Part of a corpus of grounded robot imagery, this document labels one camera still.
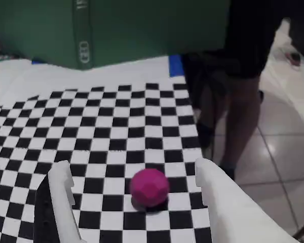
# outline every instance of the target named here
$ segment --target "pink ball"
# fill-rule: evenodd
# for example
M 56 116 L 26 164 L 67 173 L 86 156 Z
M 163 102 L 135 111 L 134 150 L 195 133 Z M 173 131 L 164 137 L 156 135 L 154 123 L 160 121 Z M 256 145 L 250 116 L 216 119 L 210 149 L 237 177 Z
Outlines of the pink ball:
M 167 199 L 169 182 L 162 172 L 156 169 L 144 169 L 132 178 L 130 192 L 140 205 L 154 207 Z

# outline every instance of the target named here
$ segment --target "sock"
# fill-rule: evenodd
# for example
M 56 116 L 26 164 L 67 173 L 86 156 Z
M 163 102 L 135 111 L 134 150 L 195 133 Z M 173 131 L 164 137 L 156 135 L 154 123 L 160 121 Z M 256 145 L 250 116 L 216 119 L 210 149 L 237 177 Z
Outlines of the sock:
M 235 167 L 219 166 L 232 180 L 235 180 Z
M 209 128 L 208 126 L 203 125 L 201 122 L 196 124 L 199 144 L 202 148 L 208 148 L 214 137 L 214 129 Z

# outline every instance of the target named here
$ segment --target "person's leg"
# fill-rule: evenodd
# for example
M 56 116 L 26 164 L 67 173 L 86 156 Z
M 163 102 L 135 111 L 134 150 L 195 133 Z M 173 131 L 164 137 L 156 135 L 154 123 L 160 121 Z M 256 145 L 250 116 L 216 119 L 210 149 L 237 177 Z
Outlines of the person's leg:
M 280 2 L 232 0 L 225 51 L 240 63 L 240 69 L 228 73 L 230 107 L 226 120 L 225 150 L 220 162 L 221 168 L 232 179 L 243 150 L 257 127 L 260 75 L 276 30 L 285 15 Z
M 220 166 L 230 174 L 257 127 L 260 114 L 260 77 L 235 78 L 229 83 L 230 106 L 226 118 L 225 151 Z
M 227 86 L 223 80 L 216 80 L 222 86 L 224 92 L 219 93 L 212 90 L 209 85 L 205 85 L 200 97 L 201 114 L 199 122 L 209 129 L 215 130 L 216 124 L 223 116 L 223 113 L 228 108 Z

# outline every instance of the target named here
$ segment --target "dark clothing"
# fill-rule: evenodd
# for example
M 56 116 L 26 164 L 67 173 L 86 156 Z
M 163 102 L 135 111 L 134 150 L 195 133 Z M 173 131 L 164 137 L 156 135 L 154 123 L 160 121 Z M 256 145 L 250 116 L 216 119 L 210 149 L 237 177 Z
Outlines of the dark clothing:
M 225 56 L 239 68 L 228 74 L 254 78 L 263 71 L 276 30 L 288 17 L 286 0 L 232 0 L 225 41 Z

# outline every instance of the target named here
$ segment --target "checkerboard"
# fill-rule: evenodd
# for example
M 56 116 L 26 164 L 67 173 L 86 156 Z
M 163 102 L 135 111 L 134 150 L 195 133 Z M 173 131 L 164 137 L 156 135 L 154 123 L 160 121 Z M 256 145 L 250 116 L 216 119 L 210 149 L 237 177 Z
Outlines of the checkerboard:
M 35 192 L 68 160 L 73 213 L 88 242 L 211 242 L 195 184 L 201 157 L 185 84 L 65 90 L 0 107 L 0 242 L 32 242 Z M 169 180 L 156 214 L 136 211 L 129 183 L 144 169 Z

